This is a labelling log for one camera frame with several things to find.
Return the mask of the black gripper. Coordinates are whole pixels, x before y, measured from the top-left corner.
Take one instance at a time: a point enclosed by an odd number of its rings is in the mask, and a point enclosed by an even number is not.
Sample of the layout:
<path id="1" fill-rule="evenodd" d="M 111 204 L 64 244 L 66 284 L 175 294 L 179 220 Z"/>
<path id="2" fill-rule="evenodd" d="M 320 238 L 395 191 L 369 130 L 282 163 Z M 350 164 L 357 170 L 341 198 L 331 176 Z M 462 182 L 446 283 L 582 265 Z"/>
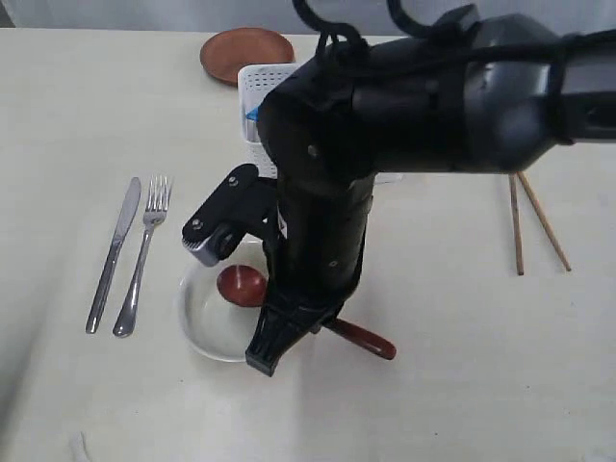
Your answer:
<path id="1" fill-rule="evenodd" d="M 356 289 L 356 273 L 337 287 L 306 292 L 300 281 L 272 270 L 245 362 L 272 376 L 282 356 L 309 333 L 318 332 L 342 310 Z"/>

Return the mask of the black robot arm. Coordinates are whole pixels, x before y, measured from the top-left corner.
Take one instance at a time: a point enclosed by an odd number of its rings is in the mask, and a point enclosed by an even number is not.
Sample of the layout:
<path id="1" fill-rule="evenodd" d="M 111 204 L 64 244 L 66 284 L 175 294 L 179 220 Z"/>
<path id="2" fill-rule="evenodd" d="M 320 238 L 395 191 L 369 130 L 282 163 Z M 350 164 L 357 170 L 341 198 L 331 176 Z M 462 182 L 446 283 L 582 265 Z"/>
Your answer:
<path id="1" fill-rule="evenodd" d="M 257 128 L 277 229 L 245 358 L 270 375 L 355 290 L 377 174 L 508 174 L 557 145 L 613 141 L 615 34 L 511 14 L 450 41 L 321 46 L 265 97 Z"/>

